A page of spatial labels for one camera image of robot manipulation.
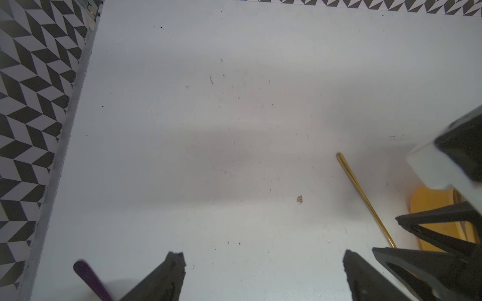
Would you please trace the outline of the yellow plastic storage box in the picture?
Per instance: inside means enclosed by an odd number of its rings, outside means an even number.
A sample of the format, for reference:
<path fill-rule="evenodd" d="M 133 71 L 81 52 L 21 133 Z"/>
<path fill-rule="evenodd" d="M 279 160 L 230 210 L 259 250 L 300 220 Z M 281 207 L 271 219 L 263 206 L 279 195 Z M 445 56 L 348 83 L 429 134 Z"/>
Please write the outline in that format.
<path fill-rule="evenodd" d="M 410 214 L 399 224 L 418 237 L 421 250 L 470 257 L 481 244 L 481 216 L 455 189 L 419 186 L 410 199 Z"/>

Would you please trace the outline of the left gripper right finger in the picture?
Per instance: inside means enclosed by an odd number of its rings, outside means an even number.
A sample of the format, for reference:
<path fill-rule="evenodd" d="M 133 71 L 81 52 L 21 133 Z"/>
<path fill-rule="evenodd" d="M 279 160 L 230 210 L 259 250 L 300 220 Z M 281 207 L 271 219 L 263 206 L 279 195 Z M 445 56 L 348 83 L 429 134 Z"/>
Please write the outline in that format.
<path fill-rule="evenodd" d="M 353 301 L 409 301 L 407 296 L 359 254 L 347 250 L 343 257 L 343 266 Z"/>

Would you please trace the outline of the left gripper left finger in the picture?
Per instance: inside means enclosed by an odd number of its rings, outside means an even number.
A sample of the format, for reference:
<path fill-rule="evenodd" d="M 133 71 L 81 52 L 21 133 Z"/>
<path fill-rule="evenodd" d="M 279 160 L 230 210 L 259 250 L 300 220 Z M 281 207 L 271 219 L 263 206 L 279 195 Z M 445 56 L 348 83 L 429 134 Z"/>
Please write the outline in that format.
<path fill-rule="evenodd" d="M 178 301 L 186 275 L 184 254 L 169 252 L 165 261 L 120 301 Z"/>

